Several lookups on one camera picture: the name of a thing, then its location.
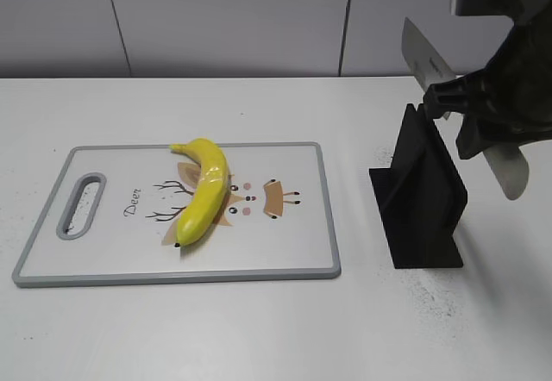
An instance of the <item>white cutting board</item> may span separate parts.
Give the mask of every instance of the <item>white cutting board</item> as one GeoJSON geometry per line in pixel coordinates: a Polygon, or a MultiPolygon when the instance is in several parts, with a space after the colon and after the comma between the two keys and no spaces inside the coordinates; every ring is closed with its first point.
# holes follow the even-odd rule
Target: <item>white cutting board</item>
{"type": "Polygon", "coordinates": [[[319,145],[221,147],[232,174],[230,200],[208,237],[180,248],[172,244],[169,229],[178,220],[172,214],[192,199],[198,170],[193,161],[167,146],[75,148],[25,246],[14,281],[37,287],[339,275],[319,145]],[[68,240],[57,232],[60,219],[75,184],[90,173],[104,176],[103,192],[90,228],[68,240]]]}

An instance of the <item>deer antler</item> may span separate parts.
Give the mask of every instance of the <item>deer antler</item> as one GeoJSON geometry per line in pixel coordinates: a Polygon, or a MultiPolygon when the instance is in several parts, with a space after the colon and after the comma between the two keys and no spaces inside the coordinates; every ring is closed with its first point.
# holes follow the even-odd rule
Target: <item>deer antler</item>
{"type": "Polygon", "coordinates": [[[184,207],[171,207],[171,209],[175,210],[174,213],[158,213],[155,211],[152,215],[147,215],[146,218],[148,219],[155,219],[156,222],[169,222],[172,219],[174,219],[177,215],[182,213],[182,210],[184,210],[187,206],[184,207]]]}
{"type": "Polygon", "coordinates": [[[186,193],[190,196],[193,196],[193,192],[187,190],[182,183],[180,183],[177,180],[167,180],[163,184],[154,184],[154,187],[157,187],[157,190],[163,190],[163,189],[170,189],[170,188],[178,188],[179,190],[175,191],[174,193],[186,193]]]}

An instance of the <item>knife blade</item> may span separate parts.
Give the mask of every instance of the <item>knife blade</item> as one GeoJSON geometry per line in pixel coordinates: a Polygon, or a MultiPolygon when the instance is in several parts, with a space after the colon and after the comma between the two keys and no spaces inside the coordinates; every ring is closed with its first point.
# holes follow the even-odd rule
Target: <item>knife blade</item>
{"type": "MultiPolygon", "coordinates": [[[[447,62],[408,17],[403,26],[401,51],[424,92],[431,84],[456,79],[447,62]]],[[[529,164],[519,147],[512,144],[496,145],[487,148],[483,155],[506,198],[520,198],[529,181],[529,164]]]]}

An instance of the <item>gray wall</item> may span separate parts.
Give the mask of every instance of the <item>gray wall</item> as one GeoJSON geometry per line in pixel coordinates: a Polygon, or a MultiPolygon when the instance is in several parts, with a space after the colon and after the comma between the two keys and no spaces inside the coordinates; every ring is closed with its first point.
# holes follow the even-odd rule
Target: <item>gray wall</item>
{"type": "Polygon", "coordinates": [[[505,38],[505,17],[456,17],[449,0],[352,0],[342,75],[404,75],[405,16],[416,23],[457,73],[482,67],[505,38]]]}
{"type": "Polygon", "coordinates": [[[114,0],[133,76],[337,76],[347,0],[114,0]]]}
{"type": "Polygon", "coordinates": [[[110,0],[0,0],[0,78],[128,75],[110,0]]]}
{"type": "Polygon", "coordinates": [[[453,17],[449,0],[351,0],[343,45],[347,2],[0,0],[0,78],[336,76],[340,61],[345,76],[407,74],[405,16],[468,72],[510,27],[453,17]]]}

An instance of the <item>gray cutting board rim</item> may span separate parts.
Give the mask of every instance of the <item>gray cutting board rim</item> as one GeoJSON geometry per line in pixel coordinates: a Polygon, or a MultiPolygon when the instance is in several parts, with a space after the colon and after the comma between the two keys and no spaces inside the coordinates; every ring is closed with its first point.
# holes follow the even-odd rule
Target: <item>gray cutting board rim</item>
{"type": "Polygon", "coordinates": [[[80,152],[98,150],[157,150],[166,149],[168,145],[135,145],[135,146],[84,146],[75,147],[66,159],[61,173],[55,182],[52,192],[34,226],[27,244],[23,248],[22,255],[12,273],[14,282],[22,287],[60,287],[60,286],[97,286],[119,284],[174,284],[174,283],[199,283],[199,282],[230,282],[249,280],[288,280],[288,279],[328,279],[336,278],[341,274],[341,263],[336,243],[331,207],[329,205],[329,193],[326,176],[323,167],[321,147],[316,142],[274,142],[274,143],[225,143],[219,144],[226,152],[232,149],[256,147],[308,147],[315,155],[317,161],[317,176],[320,181],[320,193],[323,202],[325,226],[328,234],[328,251],[331,257],[330,265],[322,267],[293,267],[293,268],[260,268],[247,270],[205,270],[192,272],[125,272],[107,274],[78,274],[78,275],[25,275],[22,270],[28,256],[33,250],[35,239],[41,231],[48,211],[52,206],[60,186],[71,166],[74,156],[80,152]]]}

